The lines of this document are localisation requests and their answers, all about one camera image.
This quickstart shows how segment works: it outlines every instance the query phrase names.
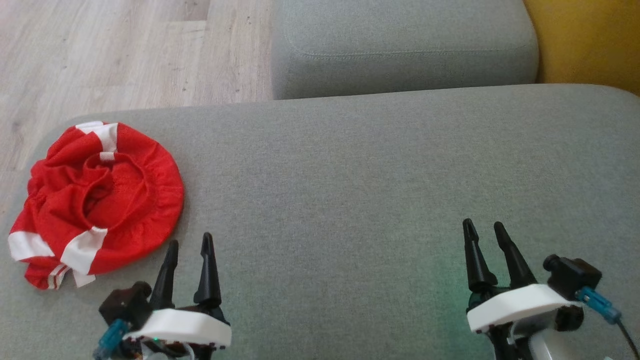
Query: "wooden floor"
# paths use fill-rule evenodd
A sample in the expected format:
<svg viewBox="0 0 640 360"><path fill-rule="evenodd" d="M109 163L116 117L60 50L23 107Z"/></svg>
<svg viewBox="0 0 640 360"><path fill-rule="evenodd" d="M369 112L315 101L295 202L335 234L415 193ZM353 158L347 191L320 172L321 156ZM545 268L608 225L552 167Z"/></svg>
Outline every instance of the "wooden floor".
<svg viewBox="0 0 640 360"><path fill-rule="evenodd" d="M271 0L0 1L0 192L72 117L271 99L270 32Z"/></svg>

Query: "yellow wall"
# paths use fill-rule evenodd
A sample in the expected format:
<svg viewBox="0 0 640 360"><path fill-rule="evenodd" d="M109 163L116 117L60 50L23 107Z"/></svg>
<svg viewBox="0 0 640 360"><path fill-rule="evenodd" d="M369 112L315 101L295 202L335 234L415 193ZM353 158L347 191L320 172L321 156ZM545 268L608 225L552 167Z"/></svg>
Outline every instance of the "yellow wall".
<svg viewBox="0 0 640 360"><path fill-rule="evenodd" d="M541 83L611 85L640 95L640 0L524 0Z"/></svg>

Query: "wire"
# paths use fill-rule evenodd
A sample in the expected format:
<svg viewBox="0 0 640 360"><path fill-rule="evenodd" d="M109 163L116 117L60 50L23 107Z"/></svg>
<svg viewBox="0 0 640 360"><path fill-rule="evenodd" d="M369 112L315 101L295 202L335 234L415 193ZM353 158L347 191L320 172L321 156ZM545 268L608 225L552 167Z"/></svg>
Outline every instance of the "wire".
<svg viewBox="0 0 640 360"><path fill-rule="evenodd" d="M624 325L622 325L622 320L618 319L616 323L620 327L620 331L622 331L622 335L625 336L625 339L627 340L627 343L629 344L631 351L633 351L636 357L636 360L640 360L640 354L638 354L638 348L636 347L636 344L634 344L634 340L631 338L631 335L629 335L629 333L627 332L627 328Z"/></svg>
<svg viewBox="0 0 640 360"><path fill-rule="evenodd" d="M189 352L189 360L196 360L196 354L193 352L191 345L189 345L189 343L182 343L182 346Z"/></svg>
<svg viewBox="0 0 640 360"><path fill-rule="evenodd" d="M183 357L187 353L176 351L170 347L168 347L161 340L149 340L145 341L144 344L149 348L149 350L153 352L161 352L164 355L168 355L170 357Z"/></svg>
<svg viewBox="0 0 640 360"><path fill-rule="evenodd" d="M511 324L511 328L509 330L509 338L508 338L508 340L509 340L509 343L511 345L515 345L516 344L516 339L515 339L514 332L515 332L516 326L518 326L518 322L519 322L519 320L514 321L513 324Z"/></svg>

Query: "sofa cushion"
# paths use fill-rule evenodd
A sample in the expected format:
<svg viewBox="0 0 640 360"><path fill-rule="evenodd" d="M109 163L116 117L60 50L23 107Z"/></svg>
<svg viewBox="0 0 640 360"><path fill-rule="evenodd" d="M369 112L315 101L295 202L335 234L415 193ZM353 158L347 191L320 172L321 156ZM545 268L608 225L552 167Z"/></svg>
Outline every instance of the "sofa cushion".
<svg viewBox="0 0 640 360"><path fill-rule="evenodd" d="M541 282L551 253L601 269L598 289L640 334L639 113L636 96L588 85L127 111L71 120L33 160L89 120L129 124L172 153L185 187L173 300L190 304L202 233L212 232L234 332L216 356L492 359L465 317L466 217L501 284L496 220ZM20 189L9 221L23 200ZM82 288L39 292L0 243L6 359L89 357L106 329L100 303L153 284L166 250ZM604 326L587 312L569 337L577 358L627 357L620 332Z"/></svg>
<svg viewBox="0 0 640 360"><path fill-rule="evenodd" d="M531 83L522 0L276 0L277 99Z"/></svg>

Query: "white plastic part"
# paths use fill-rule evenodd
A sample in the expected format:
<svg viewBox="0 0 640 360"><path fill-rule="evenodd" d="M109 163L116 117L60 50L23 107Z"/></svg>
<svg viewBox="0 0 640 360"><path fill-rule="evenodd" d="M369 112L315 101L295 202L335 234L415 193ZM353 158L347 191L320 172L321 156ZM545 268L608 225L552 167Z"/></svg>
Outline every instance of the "white plastic part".
<svg viewBox="0 0 640 360"><path fill-rule="evenodd" d="M552 329L539 331L529 339L529 350L535 360L576 360L575 351Z"/></svg>
<svg viewBox="0 0 640 360"><path fill-rule="evenodd" d="M126 339L150 338L167 342L231 345L231 326L207 314L162 309L154 311L142 329L125 334Z"/></svg>
<svg viewBox="0 0 640 360"><path fill-rule="evenodd" d="M471 331L487 332L489 325L502 325L571 305L582 304L566 300L546 284L532 284L492 297L469 311L467 321Z"/></svg>

